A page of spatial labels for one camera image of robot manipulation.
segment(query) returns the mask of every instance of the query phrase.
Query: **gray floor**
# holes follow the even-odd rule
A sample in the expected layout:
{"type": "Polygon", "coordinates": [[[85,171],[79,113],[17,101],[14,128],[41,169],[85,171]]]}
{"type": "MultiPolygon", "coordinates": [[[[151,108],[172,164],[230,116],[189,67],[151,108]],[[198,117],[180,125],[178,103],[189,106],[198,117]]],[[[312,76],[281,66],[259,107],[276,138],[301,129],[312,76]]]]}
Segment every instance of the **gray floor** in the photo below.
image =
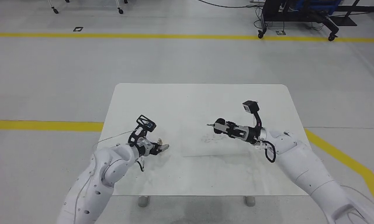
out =
{"type": "MultiPolygon", "coordinates": [[[[246,5],[248,0],[210,0],[246,5]]],[[[256,35],[253,9],[194,0],[0,0],[0,32],[256,35]]],[[[374,37],[372,15],[342,37],[374,37]]],[[[269,35],[282,24],[274,23],[269,35]]],[[[287,23],[288,36],[327,36],[287,23]]],[[[371,170],[374,45],[260,40],[46,39],[0,37],[0,119],[99,121],[120,82],[285,84],[305,127],[371,170]]],[[[87,166],[99,133],[0,131],[0,222],[53,223],[87,166]]],[[[360,175],[317,147],[332,175],[371,196],[360,175]]],[[[325,223],[309,197],[115,197],[98,223],[325,223]]]]}

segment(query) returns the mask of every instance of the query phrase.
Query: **yellow stripe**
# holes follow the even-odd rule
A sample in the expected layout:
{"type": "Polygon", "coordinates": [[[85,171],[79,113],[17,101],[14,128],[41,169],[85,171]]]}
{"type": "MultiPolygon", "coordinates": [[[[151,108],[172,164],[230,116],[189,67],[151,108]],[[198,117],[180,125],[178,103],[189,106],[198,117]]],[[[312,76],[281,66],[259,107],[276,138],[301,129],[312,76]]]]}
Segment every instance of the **yellow stripe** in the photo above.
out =
{"type": "MultiPolygon", "coordinates": [[[[194,39],[194,40],[259,40],[250,35],[183,35],[131,33],[0,33],[0,37],[91,38],[91,39],[194,39]]],[[[327,42],[326,37],[264,36],[267,41],[327,42]]],[[[374,38],[336,38],[335,42],[374,43],[374,38]]]]}
{"type": "Polygon", "coordinates": [[[62,130],[73,132],[101,132],[102,122],[41,122],[0,120],[0,130],[62,130]]]}
{"type": "MultiPolygon", "coordinates": [[[[101,132],[102,122],[42,122],[27,120],[0,120],[0,130],[60,130],[73,132],[101,132]]],[[[374,197],[374,174],[350,156],[343,153],[333,145],[305,129],[309,141],[324,150],[342,164],[360,174],[365,180],[371,194],[374,197]]]]}
{"type": "Polygon", "coordinates": [[[333,145],[329,144],[322,138],[318,137],[311,131],[305,129],[306,136],[308,137],[309,141],[319,147],[320,149],[324,150],[326,153],[333,156],[335,159],[340,161],[342,164],[345,164],[347,167],[354,170],[356,173],[360,174],[362,178],[365,180],[369,191],[371,192],[372,196],[374,197],[374,174],[373,172],[366,168],[365,166],[361,165],[359,162],[348,156],[347,154],[343,153],[333,145]]]}

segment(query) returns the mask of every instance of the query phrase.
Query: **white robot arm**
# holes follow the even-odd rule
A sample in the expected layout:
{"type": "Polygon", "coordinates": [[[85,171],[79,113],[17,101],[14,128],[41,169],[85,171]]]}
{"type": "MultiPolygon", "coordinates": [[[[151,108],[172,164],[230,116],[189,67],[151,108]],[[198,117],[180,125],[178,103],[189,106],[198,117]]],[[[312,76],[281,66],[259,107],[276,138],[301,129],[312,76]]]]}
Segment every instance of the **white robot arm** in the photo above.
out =
{"type": "Polygon", "coordinates": [[[262,127],[259,107],[254,101],[243,103],[246,112],[255,116],[255,127],[239,126],[218,119],[214,132],[224,133],[265,149],[266,158],[276,162],[293,183],[308,193],[324,212],[330,224],[352,224],[349,213],[357,212],[362,219],[356,223],[374,223],[374,210],[352,199],[328,173],[311,148],[289,132],[273,132],[262,127]]]}
{"type": "Polygon", "coordinates": [[[154,122],[141,115],[137,123],[128,144],[94,152],[90,165],[70,188],[57,224],[94,224],[108,204],[115,183],[139,157],[157,155],[169,148],[168,144],[162,145],[161,139],[153,143],[146,138],[147,132],[156,127],[154,122]]]}

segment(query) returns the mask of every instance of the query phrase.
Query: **table leg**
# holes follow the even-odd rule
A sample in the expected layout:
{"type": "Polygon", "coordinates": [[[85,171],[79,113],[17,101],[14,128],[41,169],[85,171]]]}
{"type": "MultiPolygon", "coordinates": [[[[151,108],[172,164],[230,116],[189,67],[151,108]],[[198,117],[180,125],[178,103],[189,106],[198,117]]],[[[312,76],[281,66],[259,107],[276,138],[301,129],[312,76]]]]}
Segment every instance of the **table leg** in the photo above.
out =
{"type": "Polygon", "coordinates": [[[256,204],[255,197],[252,197],[252,196],[244,197],[244,203],[245,203],[245,205],[248,206],[248,207],[253,207],[253,206],[255,206],[255,204],[256,204]]]}
{"type": "Polygon", "coordinates": [[[150,196],[148,196],[148,195],[142,195],[142,196],[139,197],[139,199],[138,199],[138,206],[139,206],[139,207],[142,207],[142,208],[147,207],[148,204],[150,203],[150,199],[151,199],[150,196]]]}

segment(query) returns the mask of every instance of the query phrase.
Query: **caster wheel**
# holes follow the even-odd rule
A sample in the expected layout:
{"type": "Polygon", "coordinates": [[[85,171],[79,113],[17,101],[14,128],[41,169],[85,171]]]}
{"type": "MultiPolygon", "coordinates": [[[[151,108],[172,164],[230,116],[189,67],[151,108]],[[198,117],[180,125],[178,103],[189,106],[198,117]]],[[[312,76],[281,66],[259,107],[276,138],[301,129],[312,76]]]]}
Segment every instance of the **caster wheel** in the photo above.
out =
{"type": "Polygon", "coordinates": [[[330,36],[328,37],[328,41],[333,41],[333,40],[335,40],[335,36],[334,36],[334,35],[330,35],[330,36]]]}

